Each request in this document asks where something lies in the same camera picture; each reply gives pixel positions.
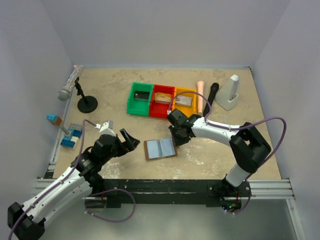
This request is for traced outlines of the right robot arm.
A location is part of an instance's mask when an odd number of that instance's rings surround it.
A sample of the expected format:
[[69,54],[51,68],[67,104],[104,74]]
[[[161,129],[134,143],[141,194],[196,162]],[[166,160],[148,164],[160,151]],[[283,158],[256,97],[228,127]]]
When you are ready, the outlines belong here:
[[271,152],[271,147],[256,127],[246,122],[242,126],[205,120],[203,116],[186,116],[175,109],[166,117],[175,146],[188,143],[191,138],[209,139],[231,148],[235,165],[224,179],[212,188],[216,195],[234,196],[247,177],[255,173]]

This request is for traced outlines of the brown leather card holder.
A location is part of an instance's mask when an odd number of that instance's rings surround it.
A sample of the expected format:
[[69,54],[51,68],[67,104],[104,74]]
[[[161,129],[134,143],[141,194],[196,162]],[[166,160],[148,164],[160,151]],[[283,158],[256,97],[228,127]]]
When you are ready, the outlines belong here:
[[171,137],[163,139],[147,140],[143,143],[145,159],[160,160],[177,157],[177,148]]

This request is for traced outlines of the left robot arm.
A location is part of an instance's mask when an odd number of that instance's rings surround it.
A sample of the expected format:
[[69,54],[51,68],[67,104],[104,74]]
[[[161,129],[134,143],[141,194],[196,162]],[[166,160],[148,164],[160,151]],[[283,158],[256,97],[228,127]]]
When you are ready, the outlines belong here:
[[7,210],[8,238],[38,240],[54,216],[66,210],[72,202],[89,195],[98,196],[104,190],[104,179],[99,175],[102,166],[112,158],[134,151],[140,141],[120,130],[117,134],[101,134],[94,145],[80,150],[71,166],[42,192],[23,204],[14,202]]

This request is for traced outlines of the gold VIP card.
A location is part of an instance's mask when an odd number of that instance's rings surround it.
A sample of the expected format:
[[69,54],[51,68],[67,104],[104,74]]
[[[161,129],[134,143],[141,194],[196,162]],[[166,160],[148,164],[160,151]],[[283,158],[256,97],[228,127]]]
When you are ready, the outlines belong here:
[[154,100],[155,101],[170,101],[172,98],[172,95],[169,93],[163,93],[163,92],[156,92],[154,94]]

